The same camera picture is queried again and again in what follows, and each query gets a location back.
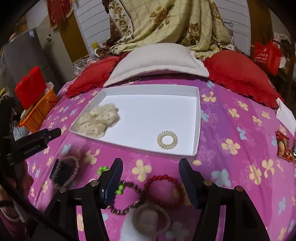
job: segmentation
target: plastic basket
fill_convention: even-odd
[[[37,105],[32,106],[27,110],[27,112],[21,118],[19,126],[25,126],[32,133],[39,131],[46,116],[56,105],[56,103],[57,97],[54,93],[54,89],[52,88],[37,103]]]

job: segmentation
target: shallow white tray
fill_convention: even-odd
[[[196,155],[200,136],[200,97],[197,87],[129,85],[105,88],[84,108],[70,131],[88,137],[78,133],[77,120],[97,105],[108,103],[114,103],[118,108],[120,120],[98,140],[166,154]],[[177,135],[178,144],[175,148],[160,148],[157,136],[162,131],[172,131]],[[163,138],[165,144],[171,140],[171,137]]]

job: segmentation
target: red ruffled pillow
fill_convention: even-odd
[[[235,93],[251,97],[270,108],[278,108],[278,97],[284,102],[267,74],[239,52],[223,50],[207,58],[203,64],[210,73],[210,80]]]
[[[75,82],[69,86],[66,96],[72,98],[95,88],[103,87],[113,69],[126,55],[127,53],[106,57],[87,66]]]

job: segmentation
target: bed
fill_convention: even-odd
[[[290,139],[291,133],[276,118],[275,110],[240,96],[207,78],[189,74],[166,74],[138,78],[138,82],[121,82],[118,85],[172,84],[196,86],[200,92],[201,130],[197,155],[188,158],[192,168],[205,179],[218,186],[233,189],[241,185],[258,210],[270,239],[285,240],[295,225],[296,217],[296,168],[276,155],[275,131],[280,130]],[[29,199],[44,211],[56,192],[49,174],[57,158],[75,156],[80,168],[70,188],[83,187],[97,179],[98,169],[110,167],[115,158],[123,160],[121,179],[143,188],[148,178],[167,174],[181,182],[178,173],[179,156],[146,152],[95,141],[69,132],[77,116],[100,91],[99,88],[67,99],[64,95],[71,82],[60,90],[59,102],[51,110],[42,128],[59,127],[62,135],[48,148],[27,159],[29,174],[34,178]],[[124,209],[138,199],[132,190],[117,195],[115,205]],[[166,201],[178,199],[173,186],[165,183],[154,186],[153,195]],[[102,210],[110,240],[127,240],[129,237],[126,216]],[[77,210],[80,240],[85,240],[81,209]],[[172,225],[157,240],[191,240],[200,212],[190,204],[169,211]],[[222,240],[225,209],[220,211],[216,240]]]

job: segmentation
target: pink bedsheet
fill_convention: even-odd
[[[207,79],[186,74],[142,77],[134,84],[178,84],[199,88],[201,103],[201,132],[198,153],[188,158],[194,170],[217,185],[233,189],[245,188],[257,208],[272,241],[284,240],[295,225],[296,169],[293,164],[279,159],[275,131],[288,130],[276,118],[275,111],[248,98],[233,93]],[[29,174],[34,184],[30,201],[44,211],[56,192],[49,174],[57,158],[76,156],[80,169],[71,188],[83,187],[97,179],[100,166],[112,164],[116,157],[123,160],[122,180],[132,181],[143,188],[154,175],[170,175],[181,182],[178,173],[179,156],[165,155],[124,148],[92,139],[83,138],[68,131],[83,108],[100,89],[67,99],[63,94],[70,83],[59,93],[61,97],[42,125],[43,128],[62,130],[62,135],[49,143],[49,147],[27,160]],[[151,193],[172,201],[177,199],[173,186],[165,181],[156,183]],[[115,200],[115,207],[124,209],[138,196],[132,190],[124,190]],[[102,210],[110,240],[124,240],[128,234],[123,225],[125,216]],[[181,208],[169,211],[172,225],[159,240],[191,240],[198,221],[199,211],[186,200]],[[85,240],[81,209],[77,214],[80,240]],[[216,240],[222,240],[224,219],[220,219]]]

